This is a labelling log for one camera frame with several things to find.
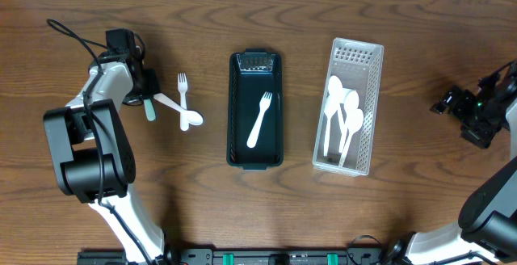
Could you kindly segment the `pale green plastic fork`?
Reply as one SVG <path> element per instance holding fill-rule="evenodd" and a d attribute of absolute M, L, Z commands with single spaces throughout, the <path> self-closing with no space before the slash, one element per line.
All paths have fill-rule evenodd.
<path fill-rule="evenodd" d="M 156 111 L 152 99 L 144 100 L 145 114 L 148 121 L 153 122 L 157 119 Z"/>

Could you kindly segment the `white plastic fork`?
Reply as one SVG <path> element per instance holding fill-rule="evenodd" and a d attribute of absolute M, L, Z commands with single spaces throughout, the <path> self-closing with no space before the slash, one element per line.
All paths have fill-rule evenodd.
<path fill-rule="evenodd" d="M 187 83 L 187 75 L 185 73 L 178 74 L 178 91 L 180 94 L 180 106 L 183 108 L 187 108 L 187 93 L 188 83 Z M 186 132 L 189 129 L 189 122 L 187 118 L 181 114 L 180 115 L 180 128 L 182 131 Z"/>
<path fill-rule="evenodd" d="M 263 117 L 265 115 L 266 110 L 271 105 L 271 99 L 272 99 L 272 93 L 267 91 L 263 94 L 262 98 L 259 102 L 259 113 L 257 116 L 256 121 L 254 122 L 254 126 L 251 129 L 250 135 L 247 139 L 246 145 L 248 148 L 254 148 L 256 146 L 256 143 L 258 141 L 260 128 L 263 122 Z"/>

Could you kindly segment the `white plastic spoon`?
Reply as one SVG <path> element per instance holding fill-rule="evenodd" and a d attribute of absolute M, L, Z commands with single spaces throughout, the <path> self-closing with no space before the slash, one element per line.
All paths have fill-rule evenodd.
<path fill-rule="evenodd" d="M 355 109 L 351 111 L 351 113 L 347 116 L 348 119 L 348 135 L 343 148 L 343 152 L 340 158 L 339 165 L 344 166 L 344 162 L 346 161 L 347 154 L 351 145 L 351 138 L 355 133 L 357 133 L 363 126 L 364 122 L 364 113 L 360 109 Z"/>
<path fill-rule="evenodd" d="M 340 127 L 341 135 L 345 136 L 347 134 L 347 130 L 345 127 L 343 110 L 341 108 L 345 94 L 343 91 L 343 84 L 337 76 L 332 75 L 330 77 L 328 91 L 329 95 L 331 95 L 334 98 L 334 101 L 337 103 L 338 124 Z"/>
<path fill-rule="evenodd" d="M 344 111 L 346 112 L 346 118 L 343 124 L 342 136 L 340 139 L 339 152 L 344 151 L 347 138 L 351 135 L 352 122 L 355 119 L 355 112 L 359 107 L 359 94 L 356 90 L 352 90 L 347 93 L 343 102 Z"/>
<path fill-rule="evenodd" d="M 167 107 L 170 107 L 180 113 L 181 116 L 183 116 L 186 121 L 195 126 L 199 126 L 204 122 L 203 116 L 193 110 L 187 110 L 184 107 L 181 107 L 179 104 L 177 104 L 174 100 L 170 99 L 168 96 L 164 95 L 163 93 L 158 93 L 153 96 L 155 100 L 157 100 L 159 103 L 162 103 L 166 105 Z"/>
<path fill-rule="evenodd" d="M 323 155 L 325 157 L 328 156 L 328 151 L 330 147 L 330 126 L 331 120 L 334 114 L 337 112 L 339 106 L 338 99 L 335 95 L 329 95 L 326 100 L 326 105 L 324 108 L 324 114 L 326 116 L 326 130 L 324 136 L 324 146 L 323 146 Z"/>

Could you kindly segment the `black plastic basket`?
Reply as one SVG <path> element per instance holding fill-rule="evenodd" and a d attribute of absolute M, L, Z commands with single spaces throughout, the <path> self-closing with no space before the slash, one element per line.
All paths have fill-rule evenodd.
<path fill-rule="evenodd" d="M 254 148 L 246 145 L 265 92 L 272 93 Z M 278 53 L 247 49 L 229 58 L 226 161 L 243 170 L 266 170 L 284 160 L 282 61 Z"/>

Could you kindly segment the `clear plastic perforated basket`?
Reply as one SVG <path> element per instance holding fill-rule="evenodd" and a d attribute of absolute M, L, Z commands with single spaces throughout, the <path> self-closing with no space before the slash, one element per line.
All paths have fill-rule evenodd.
<path fill-rule="evenodd" d="M 384 47 L 380 44 L 344 38 L 334 39 L 313 151 L 312 163 L 316 169 L 354 177 L 369 173 L 383 56 Z M 337 112 L 331 120 L 328 156 L 323 155 L 326 130 L 324 108 L 329 96 L 328 87 L 332 75 L 340 79 L 345 97 L 348 92 L 357 91 L 359 94 L 358 109 L 364 113 L 363 126 L 351 138 L 351 145 L 344 166 L 339 165 L 342 153 L 338 150 L 342 135 Z"/>

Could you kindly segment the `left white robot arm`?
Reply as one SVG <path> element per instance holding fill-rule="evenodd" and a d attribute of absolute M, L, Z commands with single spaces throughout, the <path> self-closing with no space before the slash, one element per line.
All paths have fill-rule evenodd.
<path fill-rule="evenodd" d="M 154 73 L 141 52 L 107 51 L 92 63 L 89 78 L 65 107 L 44 114 L 58 187 L 88 204 L 110 226 L 127 264 L 172 264 L 165 234 L 137 195 L 136 163 L 119 109 L 146 98 Z"/>

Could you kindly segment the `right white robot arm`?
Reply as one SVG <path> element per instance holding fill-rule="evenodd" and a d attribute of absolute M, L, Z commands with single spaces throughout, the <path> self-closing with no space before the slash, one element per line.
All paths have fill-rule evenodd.
<path fill-rule="evenodd" d="M 464 203 L 456 222 L 409 233 L 384 253 L 384 264 L 511 263 L 516 260 L 516 85 L 482 84 L 478 94 L 454 86 L 431 111 L 461 122 L 461 136 L 488 148 L 502 128 L 511 134 L 510 161 Z"/>

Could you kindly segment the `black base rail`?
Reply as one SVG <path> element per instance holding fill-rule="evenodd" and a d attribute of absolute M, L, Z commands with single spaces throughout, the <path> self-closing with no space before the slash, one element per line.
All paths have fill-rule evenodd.
<path fill-rule="evenodd" d="M 178 265 L 381 265 L 380 248 L 350 250 L 211 250 L 168 254 L 154 264 Z"/>

